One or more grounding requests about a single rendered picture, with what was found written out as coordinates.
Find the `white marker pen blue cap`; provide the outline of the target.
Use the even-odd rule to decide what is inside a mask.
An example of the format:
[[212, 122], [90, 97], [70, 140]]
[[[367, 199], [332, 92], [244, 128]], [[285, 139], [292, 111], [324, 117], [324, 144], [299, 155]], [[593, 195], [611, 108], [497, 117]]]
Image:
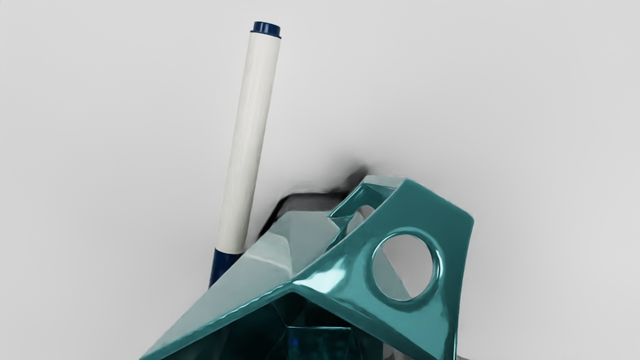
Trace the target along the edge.
[[280, 49], [281, 28], [255, 22], [247, 44], [210, 285], [245, 252]]

